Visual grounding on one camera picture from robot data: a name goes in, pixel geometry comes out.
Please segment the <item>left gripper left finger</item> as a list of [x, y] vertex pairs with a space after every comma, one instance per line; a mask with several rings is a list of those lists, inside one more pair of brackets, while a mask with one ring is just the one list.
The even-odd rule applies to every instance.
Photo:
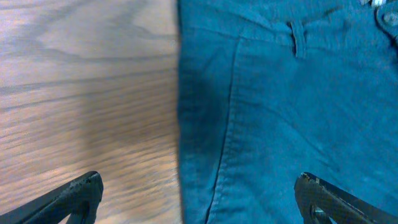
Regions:
[[1, 224], [94, 224], [103, 196], [103, 181], [90, 171], [66, 184], [1, 215]]

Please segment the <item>navy blue shorts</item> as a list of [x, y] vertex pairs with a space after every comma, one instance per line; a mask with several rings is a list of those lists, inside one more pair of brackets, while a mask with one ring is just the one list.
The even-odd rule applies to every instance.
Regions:
[[397, 213], [397, 2], [180, 0], [185, 223], [301, 223], [311, 172]]

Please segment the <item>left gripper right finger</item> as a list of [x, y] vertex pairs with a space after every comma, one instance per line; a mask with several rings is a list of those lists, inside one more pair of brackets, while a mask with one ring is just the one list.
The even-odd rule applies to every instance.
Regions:
[[295, 200], [304, 224], [397, 224], [397, 217], [303, 172], [295, 181]]

